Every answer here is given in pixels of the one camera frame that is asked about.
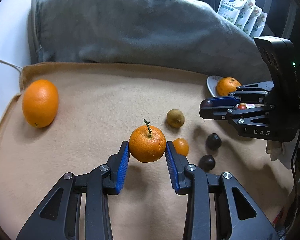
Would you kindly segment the white gloved right hand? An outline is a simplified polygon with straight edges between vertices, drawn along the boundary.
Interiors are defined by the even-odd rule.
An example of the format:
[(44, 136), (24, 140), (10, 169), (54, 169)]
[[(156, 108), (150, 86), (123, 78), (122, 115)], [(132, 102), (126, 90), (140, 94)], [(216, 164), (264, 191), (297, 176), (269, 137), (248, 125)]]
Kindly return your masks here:
[(270, 155), (271, 161), (279, 160), (287, 169), (291, 169), (290, 161), (296, 146), (298, 136), (290, 142), (267, 141), (266, 154)]

